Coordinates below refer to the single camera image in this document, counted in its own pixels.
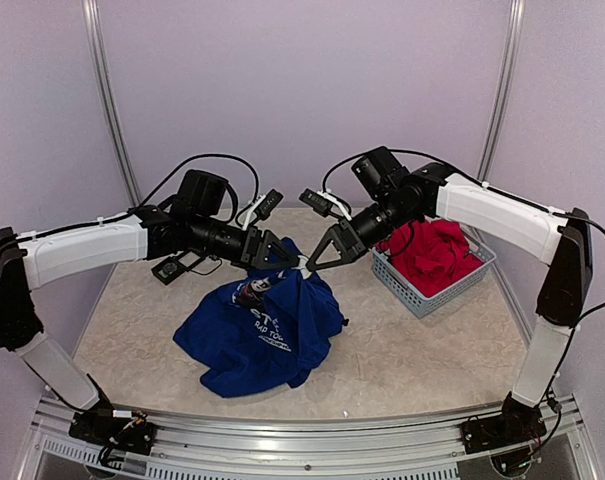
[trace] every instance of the blue fabric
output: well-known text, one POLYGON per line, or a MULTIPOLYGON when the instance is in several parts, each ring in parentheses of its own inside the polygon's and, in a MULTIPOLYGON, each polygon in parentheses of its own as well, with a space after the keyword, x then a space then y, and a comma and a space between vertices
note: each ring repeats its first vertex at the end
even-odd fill
MULTIPOLYGON (((283 240, 299 252, 295 244, 283 240)), ((248 278, 209 293, 173 340, 210 370, 202 384, 228 397, 302 385, 327 357, 329 337, 344 317, 331 288, 317 273, 248 272, 248 278)))

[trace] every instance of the red fabric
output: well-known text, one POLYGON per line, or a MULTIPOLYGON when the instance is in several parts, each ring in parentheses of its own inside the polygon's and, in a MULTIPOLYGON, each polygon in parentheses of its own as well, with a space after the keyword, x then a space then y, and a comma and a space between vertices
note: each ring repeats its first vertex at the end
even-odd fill
MULTIPOLYGON (((469 244, 457 223, 437 220, 412 225, 415 233, 411 245, 391 258, 391 263, 425 297, 441 292, 482 265, 469 253, 469 244)), ((409 227, 404 225, 381 249, 389 249, 393 255, 404 248, 410 236, 409 227)))

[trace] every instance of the gray plastic basket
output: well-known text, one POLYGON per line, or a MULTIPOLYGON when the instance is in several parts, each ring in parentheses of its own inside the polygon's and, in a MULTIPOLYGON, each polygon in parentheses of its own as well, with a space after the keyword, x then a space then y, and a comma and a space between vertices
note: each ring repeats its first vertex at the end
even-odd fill
POLYGON ((409 283, 387 260, 387 255, 378 252, 376 248, 372 250, 373 273, 411 310, 413 315, 422 318, 482 280, 484 275, 486 275, 487 269, 495 260, 495 252, 493 250, 473 238, 468 232, 463 230, 463 233, 469 242, 471 253, 482 260, 484 265, 430 298, 422 295, 417 288, 409 283))

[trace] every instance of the beige table surface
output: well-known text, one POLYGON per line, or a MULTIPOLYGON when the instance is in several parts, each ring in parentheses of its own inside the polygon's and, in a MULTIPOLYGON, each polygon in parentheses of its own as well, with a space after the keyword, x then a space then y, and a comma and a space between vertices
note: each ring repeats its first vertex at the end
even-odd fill
MULTIPOLYGON (((280 209, 261 226, 310 254, 330 223, 310 209, 280 209)), ((118 265, 75 358, 116 403, 216 417, 382 417, 503 400, 526 351, 493 274, 418 320, 374 277, 371 264, 369 254, 321 272, 351 322, 297 389, 222 399, 200 384, 207 367, 173 343, 206 293, 244 278, 226 263, 213 275, 184 274, 168 287, 152 276, 152 263, 118 265)))

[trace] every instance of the wall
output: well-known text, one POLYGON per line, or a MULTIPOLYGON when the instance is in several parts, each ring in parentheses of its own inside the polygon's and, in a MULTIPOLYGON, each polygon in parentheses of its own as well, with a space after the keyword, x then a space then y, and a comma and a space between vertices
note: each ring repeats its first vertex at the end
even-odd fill
MULTIPOLYGON (((0 227, 44 230, 126 208, 92 70, 81 3, 0 0, 0 227)), ((108 274, 87 272, 34 294, 47 329, 68 350, 108 274)), ((42 393, 16 356, 0 351, 0 478, 42 393)))
MULTIPOLYGON (((491 182, 547 205, 579 206, 605 226, 605 1, 528 0, 491 182)), ((594 233, 589 304, 605 299, 605 240, 594 233)), ((533 321, 546 268, 495 243, 533 321)), ((585 320, 560 386, 574 392, 605 472, 605 310, 585 320)))
MULTIPOLYGON (((207 151, 245 156, 262 190, 277 187, 288 205, 334 163, 381 144, 476 173, 509 8, 501 0, 101 2, 141 190, 207 151)), ((229 175, 247 199, 241 166, 199 165, 229 175)), ((369 202, 348 169, 331 185, 369 202)))

